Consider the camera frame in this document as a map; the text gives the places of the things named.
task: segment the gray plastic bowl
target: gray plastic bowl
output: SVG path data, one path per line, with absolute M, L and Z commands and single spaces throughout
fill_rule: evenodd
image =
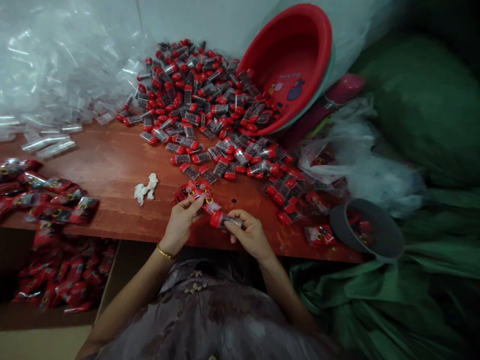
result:
M 347 219 L 347 210 L 363 214 L 374 230 L 375 241 L 368 248 L 355 235 Z M 330 211 L 329 221 L 335 236 L 348 247 L 375 255 L 380 262 L 395 263 L 403 254 L 405 239 L 395 221 L 383 209 L 364 199 L 350 201 L 334 207 Z

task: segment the finger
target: finger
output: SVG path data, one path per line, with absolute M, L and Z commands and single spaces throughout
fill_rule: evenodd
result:
M 200 219 L 203 218 L 203 217 L 204 217 L 203 214 L 196 215 L 196 216 L 192 217 L 191 222 L 194 223 L 194 222 L 200 220 Z
M 252 225 L 255 220 L 255 218 L 252 215 L 250 215 L 245 210 L 241 210 L 241 209 L 232 210 L 227 215 L 229 217 L 241 219 L 243 221 L 243 226 L 245 226 L 246 228 Z
M 193 197 L 189 196 L 185 200 L 180 201 L 175 206 L 178 206 L 179 208 L 183 208 L 183 209 L 188 209 L 190 204 L 192 204 L 194 201 L 195 201 L 195 199 Z
M 240 240 L 240 242 L 247 237 L 242 228 L 234 224 L 233 222 L 225 221 L 224 225 L 228 229 L 228 231 L 230 231 L 238 240 Z
M 190 213 L 190 215 L 192 217 L 194 217 L 196 215 L 197 211 L 202 208 L 202 205 L 204 204 L 204 200 L 205 200 L 205 194 L 202 194 L 187 209 L 187 211 Z

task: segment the gold bracelet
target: gold bracelet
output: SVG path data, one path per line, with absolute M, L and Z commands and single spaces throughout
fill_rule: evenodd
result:
M 163 252 L 162 250 L 160 250 L 160 243 L 158 243 L 156 245 L 156 249 L 160 252 L 160 254 L 162 254 L 164 257 L 166 257 L 167 259 L 170 259 L 170 260 L 174 260 L 175 257 L 170 255 L 170 254 L 167 254 L 166 252 Z

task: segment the wooden table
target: wooden table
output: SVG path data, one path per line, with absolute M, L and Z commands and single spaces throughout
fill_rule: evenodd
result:
M 139 137 L 141 126 L 127 128 L 116 120 L 100 126 L 85 125 L 84 131 L 72 134 L 76 149 L 44 162 L 39 173 L 45 177 L 59 176 L 81 185 L 89 196 L 100 200 L 100 206 L 89 225 L 67 224 L 64 233 L 134 241 L 158 242 L 165 231 L 172 209 L 176 188 L 188 181 L 178 167 L 170 164 L 171 153 L 163 144 L 150 146 Z M 206 148 L 215 144 L 195 130 L 196 137 Z M 25 143 L 19 134 L 12 142 L 0 143 L 2 159 L 32 158 L 20 149 Z M 213 161 L 207 163 L 212 169 Z M 147 184 L 149 175 L 156 173 L 159 183 L 155 200 L 140 206 L 134 198 L 137 184 Z M 213 197 L 227 213 L 244 209 L 261 220 L 274 252 L 279 256 L 362 263 L 365 256 L 343 244 L 317 249 L 305 240 L 303 228 L 326 223 L 327 219 L 305 219 L 285 226 L 277 219 L 278 207 L 261 192 L 265 181 L 238 174 L 236 180 L 220 179 L 212 185 Z M 22 222 L 23 213 L 9 215 L 3 227 L 35 229 L 33 223 Z M 208 218 L 194 224 L 187 245 L 223 250 L 241 250 L 231 244 L 229 235 L 210 226 Z

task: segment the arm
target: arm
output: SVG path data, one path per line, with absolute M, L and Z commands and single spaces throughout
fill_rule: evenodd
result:
M 189 197 L 172 208 L 165 235 L 158 243 L 158 248 L 172 257 L 177 256 L 189 239 L 190 226 L 201 217 L 198 211 L 203 202 L 203 196 L 195 201 Z M 173 264 L 173 260 L 155 249 L 136 275 L 107 306 L 76 359 L 83 359 L 98 352 L 128 320 L 148 305 L 159 293 Z
M 234 243 L 238 239 L 245 250 L 258 261 L 268 294 L 286 318 L 304 332 L 316 330 L 313 316 L 295 293 L 287 273 L 265 237 L 260 220 L 244 210 L 232 210 L 228 215 L 240 218 L 245 227 L 245 230 L 242 230 L 233 222 L 226 221 L 225 227 L 231 232 L 230 241 Z

